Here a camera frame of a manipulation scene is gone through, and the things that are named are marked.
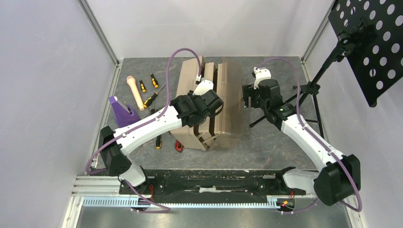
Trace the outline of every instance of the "metal table surface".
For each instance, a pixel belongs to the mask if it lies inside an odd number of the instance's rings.
[[[301,209],[312,199],[297,199]],[[316,207],[293,215],[274,209],[184,209],[167,214],[137,214],[129,208],[83,207],[77,228],[351,228],[344,206]]]

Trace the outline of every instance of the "white wall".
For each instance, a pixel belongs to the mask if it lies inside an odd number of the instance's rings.
[[[88,0],[118,58],[302,56],[332,0]]]
[[[317,73],[336,42],[328,25],[307,61],[310,76]],[[368,106],[346,59],[333,63],[319,84],[319,105],[330,142],[361,161],[360,193],[368,227],[401,227],[403,80],[380,96],[375,108]]]
[[[0,2],[0,227],[58,228],[114,66],[76,0]]]

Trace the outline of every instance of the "purple tool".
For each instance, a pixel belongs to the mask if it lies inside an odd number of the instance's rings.
[[[140,120],[136,111],[130,105],[120,102],[117,97],[111,96],[109,102],[112,106],[115,122],[119,127],[126,127]]]

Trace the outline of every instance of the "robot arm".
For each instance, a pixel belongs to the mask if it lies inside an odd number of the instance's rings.
[[[142,168],[132,164],[127,155],[138,146],[162,133],[186,125],[193,127],[201,124],[208,116],[218,115],[222,109],[217,113],[216,110],[223,106],[223,101],[212,90],[212,85],[211,81],[204,80],[198,84],[192,95],[181,95],[173,99],[160,118],[158,116],[162,110],[127,127],[118,128],[114,131],[109,126],[101,129],[99,146],[123,135],[122,138],[110,144],[100,153],[107,175],[121,176],[134,187],[145,182],[146,176]],[[144,126],[126,134],[127,131],[140,125]]]
[[[345,156],[332,147],[300,115],[304,124],[302,126],[295,107],[292,104],[283,103],[278,82],[271,79],[267,71],[265,68],[255,68],[255,83],[243,86],[245,107],[261,108],[265,118],[294,140],[319,171],[301,171],[295,167],[289,167],[286,172],[279,175],[282,183],[290,189],[302,189],[315,193],[323,203],[329,206],[352,195],[354,190],[346,174],[330,153],[334,153],[347,167],[358,189],[361,187],[359,160],[354,155]],[[322,144],[331,151],[326,151]]]

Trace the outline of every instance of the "wooden handle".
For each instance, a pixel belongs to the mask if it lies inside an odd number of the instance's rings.
[[[126,78],[126,82],[132,90],[134,99],[136,100],[137,106],[139,107],[140,111],[144,110],[143,100],[141,99],[140,92],[138,91],[136,86],[136,79],[133,76],[128,76]]]

